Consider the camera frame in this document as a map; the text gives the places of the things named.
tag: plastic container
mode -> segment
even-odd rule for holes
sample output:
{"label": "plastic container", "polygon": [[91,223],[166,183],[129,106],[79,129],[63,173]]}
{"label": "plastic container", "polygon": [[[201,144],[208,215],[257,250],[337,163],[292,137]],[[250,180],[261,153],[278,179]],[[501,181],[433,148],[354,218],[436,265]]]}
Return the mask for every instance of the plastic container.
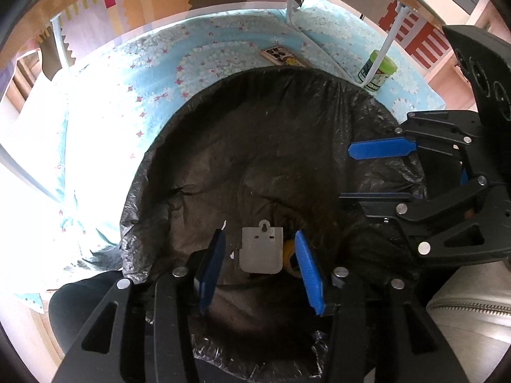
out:
{"label": "plastic container", "polygon": [[[364,79],[369,73],[369,70],[373,62],[376,60],[378,53],[379,50],[373,50],[371,56],[369,56],[369,60],[365,63],[360,72],[358,72],[358,79],[360,82],[364,82]],[[398,70],[398,67],[395,65],[392,59],[385,56],[380,67],[376,71],[371,81],[365,86],[365,88],[370,89],[371,91],[377,91],[385,83],[387,78],[394,74],[396,70]]]}

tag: green lid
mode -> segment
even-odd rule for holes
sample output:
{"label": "green lid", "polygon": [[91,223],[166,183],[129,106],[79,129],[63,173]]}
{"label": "green lid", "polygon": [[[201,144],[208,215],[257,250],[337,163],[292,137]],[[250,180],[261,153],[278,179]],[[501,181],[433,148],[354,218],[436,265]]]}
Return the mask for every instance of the green lid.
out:
{"label": "green lid", "polygon": [[[369,56],[371,62],[374,63],[379,52],[380,52],[379,50],[372,51],[371,56]],[[395,65],[395,63],[392,61],[390,57],[385,56],[378,69],[380,69],[383,73],[386,73],[387,75],[392,75],[396,70],[398,70],[398,67]]]}

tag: black trash bag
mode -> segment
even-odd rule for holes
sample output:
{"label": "black trash bag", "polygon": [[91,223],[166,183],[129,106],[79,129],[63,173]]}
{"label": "black trash bag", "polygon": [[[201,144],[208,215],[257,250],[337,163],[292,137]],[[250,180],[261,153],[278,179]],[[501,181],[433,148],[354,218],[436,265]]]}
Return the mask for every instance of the black trash bag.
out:
{"label": "black trash bag", "polygon": [[274,382],[320,376],[328,321],[301,280],[239,269],[242,227],[262,219],[305,232],[325,272],[343,265],[370,284],[410,277],[399,233],[339,208],[341,192],[424,198],[416,155],[354,161],[352,141],[392,134],[397,122],[365,91],[316,69],[242,72],[190,99],[146,152],[121,220],[124,274],[136,283],[186,262],[222,227],[227,250],[213,303],[190,318],[196,358],[235,376]]}

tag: tape roll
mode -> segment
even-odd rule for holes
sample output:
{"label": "tape roll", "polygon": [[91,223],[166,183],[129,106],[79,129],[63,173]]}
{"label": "tape roll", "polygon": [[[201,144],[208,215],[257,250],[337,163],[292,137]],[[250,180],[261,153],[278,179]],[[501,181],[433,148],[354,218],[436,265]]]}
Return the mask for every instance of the tape roll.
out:
{"label": "tape roll", "polygon": [[295,278],[301,278],[300,267],[294,253],[294,240],[286,240],[283,246],[283,265],[286,272]]}

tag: zipper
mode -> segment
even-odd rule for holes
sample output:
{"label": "zipper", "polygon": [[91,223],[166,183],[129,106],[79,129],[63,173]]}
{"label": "zipper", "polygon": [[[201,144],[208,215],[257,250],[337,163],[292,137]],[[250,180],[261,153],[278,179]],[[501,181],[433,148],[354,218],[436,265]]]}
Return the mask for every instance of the zipper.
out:
{"label": "zipper", "polygon": [[427,307],[428,311],[432,311],[434,309],[452,309],[455,311],[491,314],[499,317],[511,317],[510,306],[482,304],[479,302],[438,302]]}

